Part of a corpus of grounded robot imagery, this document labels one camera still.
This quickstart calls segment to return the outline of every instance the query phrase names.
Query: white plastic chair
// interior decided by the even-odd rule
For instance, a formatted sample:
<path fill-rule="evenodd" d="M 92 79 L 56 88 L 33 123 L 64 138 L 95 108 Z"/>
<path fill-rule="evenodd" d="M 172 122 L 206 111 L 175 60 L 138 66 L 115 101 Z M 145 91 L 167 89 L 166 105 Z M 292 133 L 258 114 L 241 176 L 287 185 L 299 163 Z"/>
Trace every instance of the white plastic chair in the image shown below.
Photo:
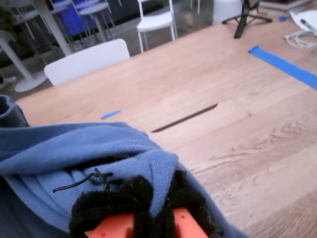
<path fill-rule="evenodd" d="M 162 14 L 154 15 L 154 16 L 144 16 L 142 3 L 145 1 L 149 1 L 149 0 L 138 0 L 141 21 L 137 25 L 137 30 L 138 30 L 140 48 L 141 48 L 142 53 L 144 52 L 144 50 L 143 50 L 143 42 L 142 42 L 141 32 L 144 33 L 145 45 L 146 45 L 147 50 L 149 47 L 148 47 L 148 42 L 147 42 L 145 33 L 148 31 L 155 31 L 155 30 L 159 30 L 162 28 L 170 27 L 170 31 L 172 34 L 172 40 L 174 41 L 175 39 L 177 39 L 177 29 L 176 29 L 176 23 L 175 23 L 175 18 L 174 18 L 174 9 L 173 9 L 172 0 L 168 0 L 170 11 L 162 13 Z"/>
<path fill-rule="evenodd" d="M 7 4 L 5 7 L 9 10 L 9 12 L 12 14 L 12 22 L 14 26 L 20 25 L 22 31 L 25 34 L 26 39 L 28 40 L 32 50 L 35 52 L 36 57 L 43 60 L 45 64 L 47 64 L 45 57 L 54 54 L 56 57 L 58 57 L 58 54 L 56 52 L 57 47 L 53 45 L 53 43 L 50 41 L 49 37 L 45 34 L 43 31 L 41 25 L 38 22 L 38 17 L 42 20 L 45 27 L 47 28 L 48 32 L 51 34 L 51 30 L 49 29 L 48 25 L 40 15 L 40 13 L 37 11 L 36 7 L 31 4 L 32 2 L 29 1 L 16 1 L 14 4 Z M 37 31 L 42 36 L 43 40 L 47 43 L 50 50 L 47 53 L 41 53 L 35 46 L 35 37 L 33 35 L 33 32 L 30 28 L 30 26 L 33 26 L 37 29 Z"/>
<path fill-rule="evenodd" d="M 190 0 L 190 9 L 193 9 L 193 0 Z M 197 2 L 197 14 L 200 14 L 200 0 Z"/>
<path fill-rule="evenodd" d="M 77 10 L 83 9 L 83 8 L 87 8 L 90 7 L 92 5 L 95 5 L 97 3 L 99 3 L 100 0 L 84 0 L 83 2 L 80 2 L 78 4 L 74 4 L 74 8 Z"/>
<path fill-rule="evenodd" d="M 76 45 L 75 42 L 73 41 L 72 35 L 68 32 L 68 29 L 65 26 L 63 19 L 60 15 L 60 13 L 62 13 L 62 12 L 66 13 L 69 22 L 72 24 L 72 26 L 76 30 L 76 33 L 79 35 L 80 42 L 84 43 L 85 41 L 80 34 L 79 28 L 77 27 L 77 25 L 75 24 L 72 17 L 70 16 L 70 14 L 67 11 L 67 6 L 73 4 L 72 0 L 61 0 L 61 1 L 57 1 L 57 2 L 53 2 L 53 0 L 50 0 L 50 3 L 53 7 L 53 10 L 51 10 L 51 15 L 54 17 L 55 21 L 59 23 L 59 27 L 61 28 L 61 31 L 62 31 L 67 43 L 72 44 L 74 46 Z"/>
<path fill-rule="evenodd" d="M 127 44 L 123 39 L 117 39 L 92 46 L 50 63 L 45 66 L 44 73 L 56 86 L 128 58 L 130 58 L 130 54 Z"/>

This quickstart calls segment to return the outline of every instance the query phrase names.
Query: orange object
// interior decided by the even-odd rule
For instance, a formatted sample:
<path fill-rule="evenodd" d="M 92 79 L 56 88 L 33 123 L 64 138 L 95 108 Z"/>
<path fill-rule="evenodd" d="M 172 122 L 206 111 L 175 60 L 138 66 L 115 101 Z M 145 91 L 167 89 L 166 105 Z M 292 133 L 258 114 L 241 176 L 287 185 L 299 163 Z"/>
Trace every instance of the orange object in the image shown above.
<path fill-rule="evenodd" d="M 208 238 L 186 208 L 174 209 L 177 238 Z M 133 238 L 134 215 L 106 217 L 89 238 Z"/>
<path fill-rule="evenodd" d="M 208 238 L 186 208 L 174 209 L 177 238 Z"/>
<path fill-rule="evenodd" d="M 133 238 L 134 215 L 106 217 L 89 238 Z"/>

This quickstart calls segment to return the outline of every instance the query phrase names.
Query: black tripod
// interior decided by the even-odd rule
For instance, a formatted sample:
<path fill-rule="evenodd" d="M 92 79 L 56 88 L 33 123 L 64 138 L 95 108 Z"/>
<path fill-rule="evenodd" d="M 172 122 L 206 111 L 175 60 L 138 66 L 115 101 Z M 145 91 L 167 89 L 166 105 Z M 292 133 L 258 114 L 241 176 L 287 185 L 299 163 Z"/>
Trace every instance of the black tripod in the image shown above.
<path fill-rule="evenodd" d="M 234 34 L 234 38 L 240 38 L 245 26 L 250 24 L 251 22 L 253 22 L 255 19 L 263 20 L 266 23 L 272 22 L 272 19 L 270 19 L 270 18 L 266 18 L 266 17 L 263 17 L 263 16 L 252 15 L 252 14 L 249 14 L 249 12 L 250 12 L 249 4 L 246 2 L 246 0 L 244 0 L 243 4 L 242 4 L 242 13 L 241 13 L 241 15 L 229 18 L 229 19 L 224 20 L 222 22 L 223 24 L 226 24 L 228 21 L 236 20 L 239 23 L 238 28 L 236 30 L 236 33 Z M 251 17 L 252 20 L 247 23 L 247 18 L 248 17 Z"/>

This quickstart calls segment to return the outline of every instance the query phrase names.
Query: blue sweatshirt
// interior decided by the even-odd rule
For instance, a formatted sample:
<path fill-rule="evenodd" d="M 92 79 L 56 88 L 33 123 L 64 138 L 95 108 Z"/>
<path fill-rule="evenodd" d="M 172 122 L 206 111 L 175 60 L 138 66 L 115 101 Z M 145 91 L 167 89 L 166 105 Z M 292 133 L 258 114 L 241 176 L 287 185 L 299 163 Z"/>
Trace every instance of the blue sweatshirt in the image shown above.
<path fill-rule="evenodd" d="M 94 168 L 103 174 L 113 173 L 109 180 L 127 181 L 142 175 L 154 189 L 150 207 L 153 217 L 164 205 L 174 172 L 184 170 L 187 180 L 206 198 L 215 225 L 225 232 L 224 238 L 245 238 L 244 234 L 226 222 L 210 196 L 178 162 L 176 154 L 162 150 L 144 132 L 125 123 L 69 123 L 23 127 L 27 126 L 27 122 L 22 110 L 9 97 L 0 95 L 1 124 L 6 127 L 0 128 L 0 175 L 20 200 L 45 223 L 57 228 L 56 231 L 67 233 L 73 204 L 82 193 L 103 190 L 103 184 L 97 178 L 91 178 L 72 189 L 57 193 L 52 193 L 52 190 L 84 179 L 94 172 Z M 69 169 L 87 161 L 125 155 L 130 157 L 112 164 L 81 170 Z M 23 217 L 22 211 L 19 213 L 12 210 L 12 213 L 16 223 L 20 221 L 22 229 L 27 219 L 20 220 Z M 38 226 L 36 221 L 28 221 L 27 224 L 28 227 L 36 227 L 38 234 L 43 232 L 44 227 Z"/>

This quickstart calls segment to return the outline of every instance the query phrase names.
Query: blue tape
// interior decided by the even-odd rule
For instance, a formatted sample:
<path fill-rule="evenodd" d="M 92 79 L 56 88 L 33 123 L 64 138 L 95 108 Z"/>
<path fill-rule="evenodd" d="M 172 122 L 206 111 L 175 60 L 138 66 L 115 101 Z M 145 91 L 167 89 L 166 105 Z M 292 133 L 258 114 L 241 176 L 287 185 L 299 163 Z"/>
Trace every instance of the blue tape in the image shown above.
<path fill-rule="evenodd" d="M 279 68 L 285 73 L 288 73 L 289 75 L 301 80 L 302 82 L 308 84 L 312 88 L 317 89 L 317 75 L 314 75 L 302 68 L 299 68 L 296 65 L 291 64 L 278 56 L 268 53 L 259 48 L 259 46 L 255 46 L 252 49 L 250 49 L 249 53 L 268 62 L 276 68 Z"/>
<path fill-rule="evenodd" d="M 101 117 L 101 119 L 109 118 L 109 117 L 111 117 L 111 116 L 113 116 L 113 115 L 116 115 L 116 114 L 118 114 L 118 113 L 120 113 L 120 112 L 121 112 L 121 111 L 114 111 L 114 112 L 112 112 L 112 113 L 104 114 L 104 115 Z"/>

